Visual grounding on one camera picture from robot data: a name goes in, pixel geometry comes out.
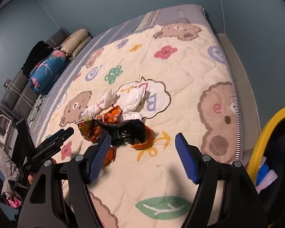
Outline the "person's left hand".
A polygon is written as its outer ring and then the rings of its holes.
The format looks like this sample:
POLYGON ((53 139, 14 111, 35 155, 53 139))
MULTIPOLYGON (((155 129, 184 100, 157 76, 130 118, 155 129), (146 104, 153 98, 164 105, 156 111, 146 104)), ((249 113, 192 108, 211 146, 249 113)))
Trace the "person's left hand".
POLYGON ((34 182, 34 179, 35 177, 37 176, 37 173, 31 173, 29 176, 28 176, 28 181, 29 183, 32 185, 33 182, 34 182))

